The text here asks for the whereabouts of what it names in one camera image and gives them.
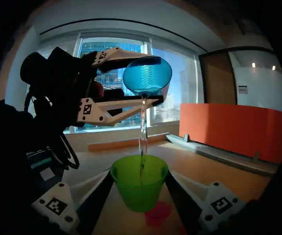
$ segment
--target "window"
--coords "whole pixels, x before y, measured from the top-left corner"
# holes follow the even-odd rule
[[[180,104],[196,103],[196,73],[194,57],[188,57],[154,44],[152,54],[166,60],[173,75],[166,100],[159,106],[151,108],[151,125],[180,120]]]
[[[120,47],[127,51],[141,52],[144,54],[152,54],[165,59],[173,70],[173,75],[170,81],[168,95],[166,100],[159,106],[152,107],[147,110],[148,126],[161,125],[163,123],[178,122],[180,119],[180,104],[181,103],[200,103],[203,97],[203,87],[198,61],[194,52],[183,48],[174,43],[154,41],[150,38],[134,37],[129,34],[130,39],[114,37],[94,37],[84,38],[81,34],[75,36],[57,37],[55,40],[42,43],[42,48],[38,51],[42,56],[48,58],[52,50],[59,46],[73,56],[81,58],[84,54],[93,51],[105,51],[114,47]],[[100,82],[104,89],[120,88],[124,91],[125,96],[133,96],[122,81],[123,69],[116,69],[102,74],[97,71],[96,81]],[[30,104],[29,111],[34,115],[33,103]],[[95,126],[85,124],[83,127],[70,127],[70,132],[76,131],[98,131],[112,128],[131,128],[140,126],[140,114],[129,117],[114,127]]]
[[[144,43],[140,41],[119,38],[86,38],[82,40],[78,56],[82,57],[84,54],[90,53],[92,51],[105,51],[114,47],[120,47],[121,49],[127,51],[144,53]],[[97,77],[95,80],[100,82],[104,86],[104,89],[120,88],[124,91],[125,96],[133,96],[134,94],[125,87],[122,81],[123,72],[124,69],[115,69],[105,74],[97,71]],[[136,114],[121,121],[120,123],[117,123],[114,127],[138,127],[140,126],[140,122],[141,116],[140,114]],[[77,130],[96,130],[109,128],[112,127],[85,124],[84,127],[79,127]]]

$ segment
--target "water stream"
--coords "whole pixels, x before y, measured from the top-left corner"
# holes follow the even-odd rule
[[[139,136],[139,149],[141,154],[140,182],[143,185],[143,171],[146,162],[147,153],[147,130],[146,130],[146,98],[142,98],[141,106],[141,134]]]

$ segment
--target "pink object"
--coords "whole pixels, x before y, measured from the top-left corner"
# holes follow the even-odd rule
[[[170,206],[165,202],[158,201],[153,209],[144,213],[146,224],[160,226],[169,217],[170,213]]]

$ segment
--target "sign on wall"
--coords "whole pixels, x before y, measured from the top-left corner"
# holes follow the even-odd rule
[[[238,86],[239,94],[247,94],[247,86]]]

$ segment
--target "water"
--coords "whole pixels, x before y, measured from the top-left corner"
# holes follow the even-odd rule
[[[149,95],[157,94],[156,92],[162,88],[156,85],[150,85],[151,86],[150,88],[146,88],[146,85],[147,84],[142,84],[141,89],[133,89],[133,93],[138,96],[141,94],[145,94],[149,96]]]
[[[146,98],[142,98],[141,106],[141,134],[138,139],[140,154],[141,154],[141,169],[140,169],[140,182],[142,183],[143,171],[146,162],[146,153],[147,153],[147,130],[146,130]]]

